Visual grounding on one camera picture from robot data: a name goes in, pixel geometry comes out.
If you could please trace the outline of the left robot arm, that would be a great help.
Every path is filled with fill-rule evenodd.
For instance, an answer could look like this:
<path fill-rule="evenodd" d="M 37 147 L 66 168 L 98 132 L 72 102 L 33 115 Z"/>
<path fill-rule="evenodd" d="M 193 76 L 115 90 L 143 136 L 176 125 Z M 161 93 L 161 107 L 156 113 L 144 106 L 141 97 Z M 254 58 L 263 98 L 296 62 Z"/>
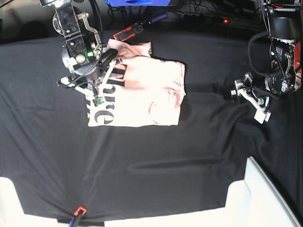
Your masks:
<path fill-rule="evenodd" d="M 271 99 L 280 99 L 287 93 L 299 90 L 303 75 L 303 2 L 301 0 L 262 0 L 260 11 L 266 30 L 249 41 L 249 63 L 256 76 L 247 72 L 243 79 L 234 81 L 228 97 L 240 97 L 256 109 L 254 119 L 263 124 L 271 116 Z M 252 44 L 267 37 L 270 40 L 269 54 L 271 71 L 260 72 L 253 64 Z"/>

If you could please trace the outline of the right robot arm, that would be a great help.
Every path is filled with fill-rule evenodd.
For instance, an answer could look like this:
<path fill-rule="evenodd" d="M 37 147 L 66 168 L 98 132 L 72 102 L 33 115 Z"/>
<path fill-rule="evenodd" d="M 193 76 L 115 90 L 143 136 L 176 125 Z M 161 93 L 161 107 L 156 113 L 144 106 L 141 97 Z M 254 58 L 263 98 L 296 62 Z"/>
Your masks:
<path fill-rule="evenodd" d="M 116 49 L 105 50 L 102 28 L 89 24 L 89 13 L 80 12 L 72 0 L 42 0 L 41 6 L 54 6 L 54 30 L 65 39 L 62 61 L 70 76 L 57 84 L 84 94 L 97 107 L 106 102 L 104 89 L 114 67 L 121 63 Z"/>

